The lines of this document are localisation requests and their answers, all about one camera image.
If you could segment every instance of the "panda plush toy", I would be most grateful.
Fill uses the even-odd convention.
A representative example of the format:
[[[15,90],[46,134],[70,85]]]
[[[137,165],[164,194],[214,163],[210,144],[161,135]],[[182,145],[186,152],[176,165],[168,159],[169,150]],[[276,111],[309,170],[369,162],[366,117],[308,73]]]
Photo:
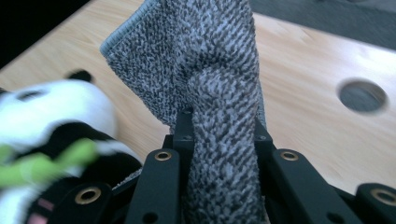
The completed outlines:
[[[142,161],[116,132],[113,104],[86,71],[0,89],[0,223],[47,223],[76,185],[115,187],[139,170]]]

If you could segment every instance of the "gray towel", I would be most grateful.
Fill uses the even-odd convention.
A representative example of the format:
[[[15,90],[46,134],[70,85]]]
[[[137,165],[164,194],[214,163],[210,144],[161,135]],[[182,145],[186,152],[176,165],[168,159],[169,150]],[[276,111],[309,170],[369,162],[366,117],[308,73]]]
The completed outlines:
[[[101,46],[108,64],[164,124],[192,107],[195,149],[184,218],[260,223],[254,119],[264,124],[247,0],[146,0]]]

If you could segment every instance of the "towel fold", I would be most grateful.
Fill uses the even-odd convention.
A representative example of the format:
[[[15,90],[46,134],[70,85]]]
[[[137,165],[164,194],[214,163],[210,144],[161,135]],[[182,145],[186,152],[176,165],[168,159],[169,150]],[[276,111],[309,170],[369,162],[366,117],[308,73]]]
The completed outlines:
[[[146,0],[101,52],[171,132],[177,112],[193,108],[185,221],[263,222],[253,134],[265,119],[248,0]]]

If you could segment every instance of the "green toy part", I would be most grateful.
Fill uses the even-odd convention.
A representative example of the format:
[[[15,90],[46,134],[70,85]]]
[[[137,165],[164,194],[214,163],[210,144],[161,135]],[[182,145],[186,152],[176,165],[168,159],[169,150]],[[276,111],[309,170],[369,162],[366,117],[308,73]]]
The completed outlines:
[[[10,147],[0,146],[0,161],[10,153]],[[28,155],[10,165],[0,165],[0,188],[45,183],[65,175],[67,168],[85,166],[98,157],[95,143],[87,138],[71,144],[55,160],[43,153]]]

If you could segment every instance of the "wooden surface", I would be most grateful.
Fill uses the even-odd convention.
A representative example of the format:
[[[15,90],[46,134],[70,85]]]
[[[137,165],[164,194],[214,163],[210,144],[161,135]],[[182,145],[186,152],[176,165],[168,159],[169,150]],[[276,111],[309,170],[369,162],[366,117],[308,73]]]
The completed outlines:
[[[142,1],[91,1],[2,69],[0,86],[12,91],[84,68],[117,108],[119,139],[145,158],[161,147],[168,128],[99,52]],[[261,15],[255,20],[268,131],[276,146],[302,152],[330,184],[348,192],[363,182],[396,188],[396,52]],[[381,86],[387,107],[375,114],[344,107],[337,92],[352,77]]]

